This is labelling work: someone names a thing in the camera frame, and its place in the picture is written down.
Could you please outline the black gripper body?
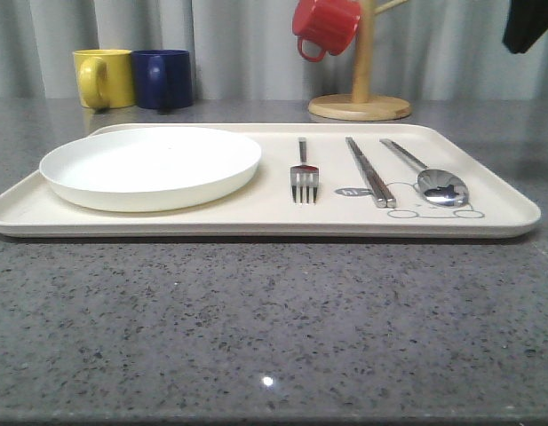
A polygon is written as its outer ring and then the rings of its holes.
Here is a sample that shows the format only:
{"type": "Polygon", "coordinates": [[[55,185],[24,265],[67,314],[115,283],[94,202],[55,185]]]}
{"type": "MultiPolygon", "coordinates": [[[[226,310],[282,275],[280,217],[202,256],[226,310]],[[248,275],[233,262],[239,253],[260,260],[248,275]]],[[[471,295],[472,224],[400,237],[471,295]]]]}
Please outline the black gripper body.
{"type": "Polygon", "coordinates": [[[548,0],[511,0],[503,44],[510,53],[526,53],[548,30],[548,0]]]}

